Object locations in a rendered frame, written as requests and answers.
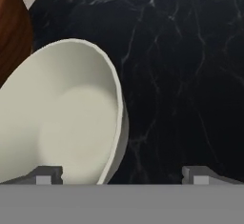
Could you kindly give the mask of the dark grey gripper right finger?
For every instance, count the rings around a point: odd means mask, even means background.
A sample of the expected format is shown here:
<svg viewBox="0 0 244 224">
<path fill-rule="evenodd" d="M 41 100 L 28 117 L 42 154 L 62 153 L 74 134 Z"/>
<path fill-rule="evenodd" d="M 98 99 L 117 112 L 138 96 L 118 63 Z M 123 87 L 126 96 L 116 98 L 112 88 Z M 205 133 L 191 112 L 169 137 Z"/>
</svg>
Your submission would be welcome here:
<svg viewBox="0 0 244 224">
<path fill-rule="evenodd" d="M 184 185 L 241 185 L 241 181 L 219 175 L 206 166 L 184 166 L 182 168 Z"/>
</svg>

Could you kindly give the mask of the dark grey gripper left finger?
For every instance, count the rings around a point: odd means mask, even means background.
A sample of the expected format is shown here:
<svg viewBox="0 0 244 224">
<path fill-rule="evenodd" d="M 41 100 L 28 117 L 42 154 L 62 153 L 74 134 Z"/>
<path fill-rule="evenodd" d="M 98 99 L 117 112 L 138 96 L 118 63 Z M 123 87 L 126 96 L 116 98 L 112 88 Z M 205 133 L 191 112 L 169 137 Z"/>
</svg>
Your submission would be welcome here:
<svg viewBox="0 0 244 224">
<path fill-rule="evenodd" d="M 62 185 L 61 166 L 38 166 L 26 175 L 3 182 L 3 185 Z"/>
</svg>

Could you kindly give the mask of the white bowl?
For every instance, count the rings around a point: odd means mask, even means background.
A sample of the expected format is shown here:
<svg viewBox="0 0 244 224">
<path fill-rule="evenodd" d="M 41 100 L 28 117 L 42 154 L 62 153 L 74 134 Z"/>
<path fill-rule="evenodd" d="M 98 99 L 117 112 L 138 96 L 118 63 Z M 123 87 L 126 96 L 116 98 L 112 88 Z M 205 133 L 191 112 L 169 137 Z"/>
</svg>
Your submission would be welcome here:
<svg viewBox="0 0 244 224">
<path fill-rule="evenodd" d="M 0 87 L 0 183 L 59 167 L 66 185 L 106 184 L 128 140 L 116 68 L 92 42 L 50 43 Z"/>
</svg>

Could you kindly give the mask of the brown wooden bowl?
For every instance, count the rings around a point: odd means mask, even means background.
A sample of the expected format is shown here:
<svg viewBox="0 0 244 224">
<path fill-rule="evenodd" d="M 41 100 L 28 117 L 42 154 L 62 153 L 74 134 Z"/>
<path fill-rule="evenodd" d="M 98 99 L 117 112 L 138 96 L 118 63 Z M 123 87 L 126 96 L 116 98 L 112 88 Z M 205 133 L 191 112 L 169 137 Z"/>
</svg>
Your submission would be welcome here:
<svg viewBox="0 0 244 224">
<path fill-rule="evenodd" d="M 0 88 L 32 52 L 31 17 L 23 0 L 0 0 Z"/>
</svg>

